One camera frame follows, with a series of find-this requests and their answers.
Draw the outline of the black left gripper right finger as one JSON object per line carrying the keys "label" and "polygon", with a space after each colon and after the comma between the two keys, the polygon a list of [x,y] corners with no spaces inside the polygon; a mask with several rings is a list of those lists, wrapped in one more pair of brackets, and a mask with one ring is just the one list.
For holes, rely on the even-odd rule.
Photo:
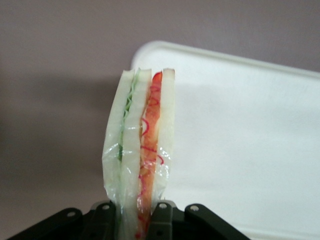
{"label": "black left gripper right finger", "polygon": [[202,204],[184,210],[160,201],[149,224],[150,240],[248,240],[249,238]]}

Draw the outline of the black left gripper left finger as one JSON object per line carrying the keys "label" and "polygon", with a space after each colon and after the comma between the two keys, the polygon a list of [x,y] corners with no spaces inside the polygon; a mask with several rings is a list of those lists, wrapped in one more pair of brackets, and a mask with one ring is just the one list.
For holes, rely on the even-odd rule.
{"label": "black left gripper left finger", "polygon": [[110,200],[95,203],[84,214],[65,208],[11,236],[10,240],[113,240],[116,206]]}

